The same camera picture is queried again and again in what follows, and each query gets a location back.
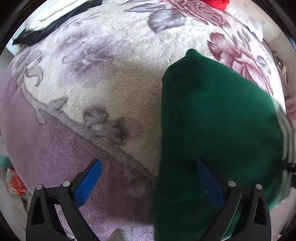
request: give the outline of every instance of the black fabric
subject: black fabric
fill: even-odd
[[[46,38],[53,31],[55,31],[58,27],[60,27],[65,21],[67,21],[70,17],[73,17],[79,13],[85,12],[87,9],[96,7],[102,4],[102,0],[92,0],[87,1],[77,8],[73,9],[69,13],[61,16],[50,25],[48,25],[45,29],[38,31],[26,31],[20,33],[20,35],[13,41],[14,44],[25,44],[25,45],[33,45],[35,43],[40,42],[42,39]]]

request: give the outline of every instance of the teal object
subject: teal object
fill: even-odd
[[[194,49],[167,69],[162,84],[155,240],[197,241],[218,215],[221,208],[211,203],[196,174],[200,158],[225,180],[260,183],[270,208],[279,203],[287,161],[272,98]],[[225,236],[238,217],[239,212]]]
[[[8,156],[0,156],[0,168],[13,168]]]

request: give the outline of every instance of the blue gripper pad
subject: blue gripper pad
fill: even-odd
[[[77,208],[86,203],[101,174],[102,162],[97,160],[75,191],[74,205]]]
[[[223,207],[225,204],[224,191],[204,162],[203,159],[199,159],[196,163],[196,173],[198,178],[211,202]]]

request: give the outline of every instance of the purple blanket section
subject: purple blanket section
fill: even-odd
[[[36,119],[35,110],[23,97],[21,88],[14,84],[17,75],[12,78],[2,75],[1,79],[4,86],[4,81],[11,81],[5,94],[0,93],[3,96],[0,110],[6,113],[0,118],[0,127],[5,129],[2,134],[9,155],[12,160],[19,160],[16,171],[20,176],[41,174],[26,179],[25,185],[29,191],[33,193],[35,186],[40,183],[45,187],[54,187],[63,181],[72,180],[93,158],[97,158],[102,161],[103,172],[87,203],[80,208],[86,222],[101,240],[106,240],[117,228],[132,229],[136,240],[153,240],[153,228],[149,225],[149,190],[152,190],[153,184],[149,179],[130,166],[112,159],[102,149],[47,113],[43,113],[46,123],[41,125]],[[7,108],[13,108],[14,111],[8,111]],[[16,138],[22,140],[21,145],[16,145],[20,143]],[[40,156],[43,159],[38,164],[30,162],[38,160]],[[147,228],[143,235],[145,223]]]

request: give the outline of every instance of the blanket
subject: blanket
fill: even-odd
[[[276,66],[262,44],[199,0],[106,0],[23,46],[2,75],[0,130],[30,192],[72,180],[100,159],[102,176],[80,208],[83,217],[100,240],[117,228],[153,240],[161,79],[190,48],[284,108]]]

